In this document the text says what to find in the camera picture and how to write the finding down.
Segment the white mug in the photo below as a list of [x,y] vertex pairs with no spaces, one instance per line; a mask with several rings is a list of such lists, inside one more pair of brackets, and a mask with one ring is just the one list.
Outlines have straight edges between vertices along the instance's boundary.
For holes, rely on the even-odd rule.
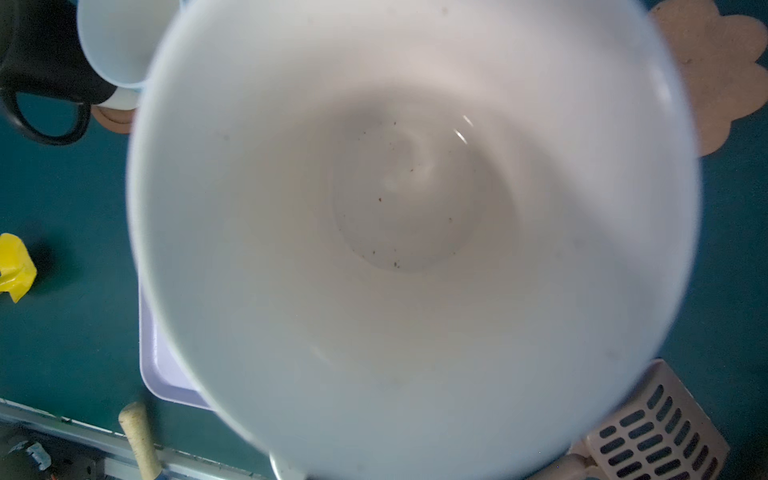
[[502,479],[665,340],[701,221],[638,1],[193,1],[130,138],[142,293],[212,409],[323,479]]

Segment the black mug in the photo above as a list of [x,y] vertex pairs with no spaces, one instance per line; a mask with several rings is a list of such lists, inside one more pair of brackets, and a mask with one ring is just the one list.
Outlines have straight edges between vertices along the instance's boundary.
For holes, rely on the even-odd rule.
[[[73,3],[1,2],[1,111],[21,134],[46,145],[73,144],[87,131],[91,107],[106,102],[116,91],[86,59]],[[74,123],[61,135],[39,131],[24,116],[20,94],[72,103]]]

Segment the light blue mug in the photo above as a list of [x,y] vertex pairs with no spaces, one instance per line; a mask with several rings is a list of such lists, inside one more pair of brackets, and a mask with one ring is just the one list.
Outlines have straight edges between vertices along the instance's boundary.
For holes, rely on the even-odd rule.
[[77,30],[93,70],[116,91],[101,105],[129,111],[139,104],[148,69],[172,20],[177,0],[81,0]]

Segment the round woven rattan coaster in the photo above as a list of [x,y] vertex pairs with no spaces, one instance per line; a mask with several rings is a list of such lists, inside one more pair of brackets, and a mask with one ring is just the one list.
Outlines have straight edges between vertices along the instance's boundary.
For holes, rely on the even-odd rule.
[[100,105],[91,107],[93,119],[110,132],[129,135],[132,130],[136,110],[118,110]]

